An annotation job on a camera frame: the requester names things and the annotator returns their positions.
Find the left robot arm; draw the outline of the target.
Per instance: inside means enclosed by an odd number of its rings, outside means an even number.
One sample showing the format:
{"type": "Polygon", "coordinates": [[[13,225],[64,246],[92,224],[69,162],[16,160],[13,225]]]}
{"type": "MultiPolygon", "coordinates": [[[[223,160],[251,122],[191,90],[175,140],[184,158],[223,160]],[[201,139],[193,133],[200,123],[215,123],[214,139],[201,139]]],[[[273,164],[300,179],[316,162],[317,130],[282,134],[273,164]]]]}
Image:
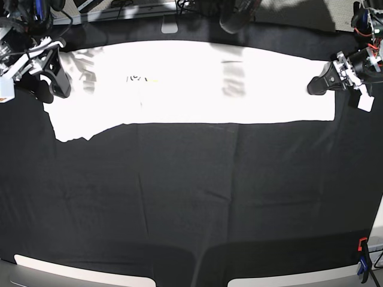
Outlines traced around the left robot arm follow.
{"type": "Polygon", "coordinates": [[[370,112],[374,97],[369,86],[382,83],[382,1],[355,1],[353,11],[351,27],[364,47],[348,56],[338,52],[309,82],[307,91],[322,96],[330,90],[348,90],[356,95],[357,108],[370,112]]]}

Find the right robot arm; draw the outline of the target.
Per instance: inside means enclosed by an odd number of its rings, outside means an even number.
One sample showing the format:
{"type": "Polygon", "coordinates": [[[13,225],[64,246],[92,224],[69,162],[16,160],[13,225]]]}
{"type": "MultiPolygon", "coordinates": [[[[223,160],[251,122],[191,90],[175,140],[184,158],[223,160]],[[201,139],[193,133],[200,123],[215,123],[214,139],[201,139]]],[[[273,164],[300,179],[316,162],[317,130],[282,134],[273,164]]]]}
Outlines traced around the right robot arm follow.
{"type": "Polygon", "coordinates": [[[44,103],[71,93],[69,78],[59,57],[66,46],[63,36],[73,18],[60,32],[52,32],[52,12],[62,12],[65,1],[1,1],[1,103],[27,90],[44,103]]]}

